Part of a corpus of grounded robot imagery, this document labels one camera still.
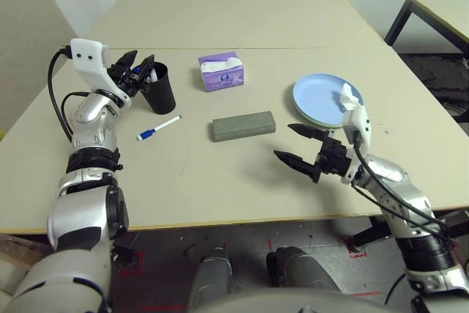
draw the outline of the blue plate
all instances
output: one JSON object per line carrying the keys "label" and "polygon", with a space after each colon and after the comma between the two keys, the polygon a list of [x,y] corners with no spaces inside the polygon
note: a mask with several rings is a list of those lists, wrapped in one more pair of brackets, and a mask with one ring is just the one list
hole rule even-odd
{"label": "blue plate", "polygon": [[352,93],[363,105],[360,92],[349,82],[327,73],[314,73],[298,80],[293,87],[293,98],[300,113],[314,124],[326,128],[340,128],[345,109],[340,104],[344,84],[352,87]]}

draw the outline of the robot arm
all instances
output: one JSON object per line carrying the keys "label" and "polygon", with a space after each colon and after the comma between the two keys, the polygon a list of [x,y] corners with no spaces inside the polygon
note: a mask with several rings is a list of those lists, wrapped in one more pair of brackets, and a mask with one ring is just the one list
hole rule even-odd
{"label": "robot arm", "polygon": [[74,39],[71,52],[91,93],[70,117],[72,151],[48,217],[54,253],[29,271],[5,312],[110,311],[112,240],[128,228],[114,129],[121,109],[145,89],[154,57],[132,70],[131,51],[106,69],[107,47],[99,42]]}
{"label": "robot arm", "polygon": [[344,117],[347,140],[354,146],[351,148],[329,137],[329,132],[302,124],[289,126],[302,136],[322,141],[320,153],[314,165],[288,152],[274,151],[277,157],[315,183],[321,173],[338,174],[344,184],[371,193],[401,250],[407,278],[415,291],[431,295],[462,290],[469,295],[468,279],[451,256],[451,241],[444,233],[444,224],[435,219],[428,198],[398,165],[368,154],[372,129],[364,106],[348,111]]}

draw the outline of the floor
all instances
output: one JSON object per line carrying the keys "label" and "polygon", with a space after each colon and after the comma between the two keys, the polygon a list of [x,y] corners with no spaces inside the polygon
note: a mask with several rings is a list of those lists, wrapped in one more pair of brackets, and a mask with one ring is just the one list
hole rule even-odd
{"label": "floor", "polygon": [[[347,250],[344,236],[369,226],[369,219],[360,217],[131,232],[117,243],[131,246],[141,261],[132,270],[114,264],[114,311],[186,312],[200,260],[215,246],[226,248],[232,259],[232,292],[269,287],[266,254],[279,246],[297,246],[329,272],[342,292],[382,304],[404,263],[393,239],[370,244],[359,254]],[[459,239],[457,251],[461,261],[468,258],[469,236]],[[414,296],[403,280],[389,306],[410,313]]]}

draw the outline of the black cable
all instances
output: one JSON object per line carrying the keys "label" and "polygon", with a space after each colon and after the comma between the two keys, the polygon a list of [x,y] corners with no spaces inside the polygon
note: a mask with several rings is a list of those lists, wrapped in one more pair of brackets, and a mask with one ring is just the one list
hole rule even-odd
{"label": "black cable", "polygon": [[52,56],[51,63],[49,64],[49,70],[47,72],[47,88],[49,91],[49,96],[51,97],[53,109],[56,112],[60,125],[62,126],[62,129],[64,130],[65,135],[67,136],[68,140],[72,141],[72,135],[67,129],[67,124],[65,123],[63,116],[60,114],[59,107],[57,106],[56,98],[55,98],[55,95],[53,94],[53,87],[52,87],[53,67],[55,66],[56,61],[59,58],[59,56],[61,56],[62,54],[65,55],[69,59],[72,58],[72,51],[69,45],[67,45],[66,48],[60,49]]}
{"label": "black cable", "polygon": [[397,280],[394,282],[393,286],[391,286],[391,288],[389,289],[388,294],[386,295],[386,299],[384,300],[385,305],[388,304],[394,290],[396,289],[397,285],[399,285],[399,282],[401,282],[403,280],[404,277],[405,277],[405,273],[403,273],[399,278],[397,278]]}
{"label": "black cable", "polygon": [[441,230],[443,232],[445,232],[445,234],[448,234],[448,226],[443,223],[442,221],[436,219],[436,218],[433,218],[431,216],[428,216],[427,214],[425,214],[424,212],[422,212],[421,210],[419,210],[418,208],[415,208],[414,206],[412,206],[410,203],[406,202],[405,200],[403,200],[402,198],[400,198],[399,196],[397,196],[396,194],[394,194],[394,192],[392,192],[381,180],[380,178],[373,172],[372,168],[370,168],[370,166],[368,165],[368,163],[365,161],[365,158],[362,156],[361,152],[360,152],[360,147],[359,147],[359,142],[355,141],[355,137],[354,137],[354,145],[353,145],[353,149],[355,151],[355,154],[357,155],[358,159],[360,160],[361,162],[361,165],[365,168],[365,170],[367,170],[367,172],[370,174],[370,176],[372,177],[372,179],[384,190],[384,192],[386,192],[392,199],[394,199],[396,202],[398,202],[400,205],[406,207],[408,210],[411,210],[413,211],[415,214],[421,216],[422,218],[424,218],[425,220],[427,220],[428,222],[430,223],[434,223],[434,224],[437,224]]}
{"label": "black cable", "polygon": [[440,234],[439,232],[436,232],[435,230],[432,230],[430,229],[429,227],[426,227],[425,225],[422,225],[422,224],[419,224],[418,222],[414,221],[414,220],[410,220],[408,218],[406,218],[405,216],[399,214],[398,212],[380,204],[379,202],[375,201],[373,198],[371,198],[370,196],[368,196],[367,194],[365,194],[361,189],[357,188],[356,186],[352,186],[352,188],[357,191],[359,194],[361,194],[363,197],[365,197],[366,199],[368,199],[371,203],[373,203],[374,205],[377,205],[379,208],[381,208],[382,210],[385,210],[386,212],[392,214],[393,216],[396,216],[397,218],[399,219],[402,219],[402,220],[405,220],[407,223],[409,224],[412,224],[416,227],[419,227],[420,229],[424,230],[424,231],[427,231],[429,234],[432,234],[436,237],[439,237],[441,240],[443,240],[445,243],[452,243],[451,239],[446,237],[445,235],[442,235]]}
{"label": "black cable", "polygon": [[62,99],[62,104],[60,105],[60,113],[64,119],[65,125],[67,126],[68,131],[70,132],[71,135],[73,135],[72,128],[70,127],[67,117],[65,116],[65,103],[67,102],[67,99],[70,98],[72,95],[76,95],[79,97],[86,97],[89,94],[89,92],[71,92],[68,95]]}

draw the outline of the crumpled tissue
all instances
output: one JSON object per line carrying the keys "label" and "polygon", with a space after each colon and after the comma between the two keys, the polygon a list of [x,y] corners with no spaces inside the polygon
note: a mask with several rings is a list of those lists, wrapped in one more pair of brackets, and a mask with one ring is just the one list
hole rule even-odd
{"label": "crumpled tissue", "polygon": [[352,87],[349,84],[344,84],[344,86],[342,86],[340,104],[342,104],[345,110],[353,110],[360,105],[358,98],[353,95]]}

